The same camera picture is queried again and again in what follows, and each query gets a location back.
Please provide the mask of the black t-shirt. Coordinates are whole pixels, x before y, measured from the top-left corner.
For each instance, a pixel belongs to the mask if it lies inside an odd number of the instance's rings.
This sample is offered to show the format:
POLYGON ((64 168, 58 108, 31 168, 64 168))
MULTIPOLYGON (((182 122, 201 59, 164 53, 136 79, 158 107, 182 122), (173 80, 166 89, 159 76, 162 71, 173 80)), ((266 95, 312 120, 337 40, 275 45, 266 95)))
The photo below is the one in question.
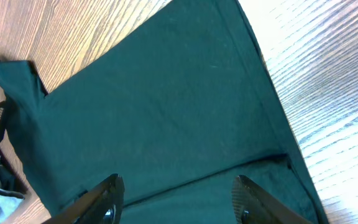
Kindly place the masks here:
POLYGON ((0 60, 9 140, 51 215, 111 174, 122 223, 234 223, 244 174, 312 223, 327 217, 236 0, 172 1, 50 93, 0 60))

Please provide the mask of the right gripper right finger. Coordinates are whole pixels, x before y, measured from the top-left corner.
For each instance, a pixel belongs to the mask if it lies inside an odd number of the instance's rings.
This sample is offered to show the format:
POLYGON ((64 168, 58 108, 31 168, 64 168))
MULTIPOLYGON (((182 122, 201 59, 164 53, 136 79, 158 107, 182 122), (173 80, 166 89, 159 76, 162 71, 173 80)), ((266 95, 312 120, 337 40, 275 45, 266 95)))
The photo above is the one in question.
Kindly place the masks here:
POLYGON ((237 224, 310 223, 245 175, 234 179, 231 193, 237 224))

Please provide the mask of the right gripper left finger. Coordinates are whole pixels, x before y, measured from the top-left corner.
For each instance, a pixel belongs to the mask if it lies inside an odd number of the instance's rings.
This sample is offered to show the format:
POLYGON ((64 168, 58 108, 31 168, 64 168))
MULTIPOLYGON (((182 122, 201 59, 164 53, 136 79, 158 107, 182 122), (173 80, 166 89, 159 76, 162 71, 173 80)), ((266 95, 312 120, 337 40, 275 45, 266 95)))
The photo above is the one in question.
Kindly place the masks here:
POLYGON ((43 224, 119 224, 124 206, 124 181, 112 174, 62 213, 43 224))

